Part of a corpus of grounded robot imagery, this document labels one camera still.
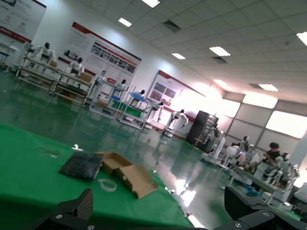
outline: white tape roll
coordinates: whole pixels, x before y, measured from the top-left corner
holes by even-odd
[[[108,193],[114,192],[117,188],[116,183],[111,180],[103,179],[103,180],[98,180],[98,182],[100,183],[100,187]],[[112,187],[110,188],[106,186],[105,184],[110,184],[113,186],[113,188]]]

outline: air vent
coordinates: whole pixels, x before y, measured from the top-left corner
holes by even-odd
[[[175,23],[173,23],[172,21],[168,20],[165,23],[163,23],[163,25],[170,29],[172,32],[177,32],[179,30],[181,30],[181,28],[179,26],[177,26]]]
[[[250,85],[251,87],[253,87],[254,89],[257,89],[257,90],[264,90],[264,89],[261,88],[258,84],[249,83],[249,85]]]
[[[221,57],[212,57],[214,60],[216,60],[220,64],[226,64],[227,61]]]

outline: black cabinet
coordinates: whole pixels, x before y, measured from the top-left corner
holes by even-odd
[[[217,117],[210,115],[209,113],[199,111],[191,130],[186,137],[187,142],[195,145],[197,141],[196,139],[199,139],[201,140],[199,142],[199,145],[201,146],[201,143],[206,141],[211,128],[217,124],[217,121]]]

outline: workbench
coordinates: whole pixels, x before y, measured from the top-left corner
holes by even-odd
[[[158,190],[137,199],[118,179],[99,171],[94,181],[59,174],[73,154],[71,147],[42,136],[0,124],[0,213],[2,229],[43,217],[61,201],[76,199],[92,188],[94,211],[91,220],[123,227],[193,227],[177,201],[165,190],[157,174]],[[105,192],[99,179],[111,179],[116,191]]]
[[[267,183],[264,183],[260,178],[258,177],[255,177],[253,174],[250,174],[249,172],[246,172],[243,168],[241,167],[237,167],[237,166],[234,166],[233,165],[233,170],[243,176],[243,177],[246,177],[248,179],[250,179],[252,182],[254,182],[256,185],[258,185],[259,187],[261,187],[264,191],[267,191],[271,194],[270,196],[270,199],[268,200],[268,204],[271,203],[273,197],[274,197],[274,194],[277,190],[279,190],[279,188],[273,186],[273,185],[269,185]],[[236,174],[234,173],[233,176],[231,177],[230,179],[230,182],[229,182],[229,185],[228,186],[231,186],[232,182],[234,181],[235,179],[235,176]]]

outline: ceiling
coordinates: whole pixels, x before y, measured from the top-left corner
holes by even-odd
[[[128,20],[128,31],[170,56],[180,53],[186,58],[180,63],[223,80],[226,91],[307,103],[307,46],[296,36],[307,31],[307,0],[160,0],[154,8],[141,0],[80,1],[114,22]],[[162,25],[167,20],[182,30],[173,33]],[[212,59],[214,46],[231,54],[223,57],[227,64]],[[279,91],[249,83],[273,84]]]

